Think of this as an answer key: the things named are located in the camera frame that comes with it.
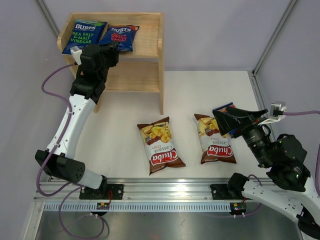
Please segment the Burts spicy chilli bag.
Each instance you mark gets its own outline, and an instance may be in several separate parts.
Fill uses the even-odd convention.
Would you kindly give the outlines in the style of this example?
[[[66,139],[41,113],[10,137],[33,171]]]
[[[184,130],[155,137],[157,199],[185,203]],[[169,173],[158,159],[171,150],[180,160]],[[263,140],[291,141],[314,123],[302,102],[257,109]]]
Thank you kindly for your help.
[[[119,51],[132,52],[134,39],[139,28],[137,25],[108,25],[106,33],[98,44],[104,46],[118,42],[117,49]]]
[[[234,130],[236,127],[240,126],[239,117],[235,117],[229,115],[226,111],[226,107],[237,108],[233,105],[232,102],[222,105],[220,107],[214,108],[212,113],[214,115],[215,120],[217,121],[218,129],[222,135],[229,134],[231,138],[236,139],[234,137]]]

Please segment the Burts sea salt vinegar bag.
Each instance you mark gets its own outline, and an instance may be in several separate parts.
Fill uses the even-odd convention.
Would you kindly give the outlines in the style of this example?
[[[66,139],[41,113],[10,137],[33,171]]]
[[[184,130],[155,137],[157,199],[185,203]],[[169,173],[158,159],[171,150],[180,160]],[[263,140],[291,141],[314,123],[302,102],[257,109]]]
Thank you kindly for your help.
[[[71,48],[73,47],[82,49],[87,45],[97,44],[107,24],[107,22],[103,21],[76,19],[71,36],[62,54],[71,55]]]

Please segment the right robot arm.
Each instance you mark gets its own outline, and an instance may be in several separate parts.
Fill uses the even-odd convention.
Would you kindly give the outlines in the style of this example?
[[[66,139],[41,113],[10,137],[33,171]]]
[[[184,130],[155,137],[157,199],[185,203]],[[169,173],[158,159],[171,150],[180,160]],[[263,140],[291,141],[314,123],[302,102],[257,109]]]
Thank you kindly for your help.
[[[234,139],[243,137],[260,168],[272,182],[290,196],[284,197],[268,190],[249,177],[234,173],[226,187],[232,198],[244,197],[257,201],[286,216],[296,223],[304,234],[320,238],[320,189],[319,181],[313,178],[304,165],[307,151],[293,134],[283,133],[276,141],[265,132],[269,124],[281,121],[289,115],[286,107],[275,106],[266,117],[267,109],[247,111],[226,107],[225,111],[212,111],[222,134]]]

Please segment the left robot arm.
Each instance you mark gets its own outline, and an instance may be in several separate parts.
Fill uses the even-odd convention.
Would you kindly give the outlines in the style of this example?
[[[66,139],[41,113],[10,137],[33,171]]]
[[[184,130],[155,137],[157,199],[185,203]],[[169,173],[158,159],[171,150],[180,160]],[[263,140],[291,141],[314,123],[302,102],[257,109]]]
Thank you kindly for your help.
[[[75,154],[85,123],[106,88],[108,71],[119,62],[118,44],[113,41],[104,45],[89,44],[84,48],[72,47],[70,52],[77,71],[69,98],[43,90],[67,104],[53,139],[45,150],[35,154],[40,165],[36,189],[45,197],[48,194],[40,187],[42,173],[82,187],[84,193],[94,199],[103,199],[108,194],[107,178],[89,170],[84,162],[75,160]]]

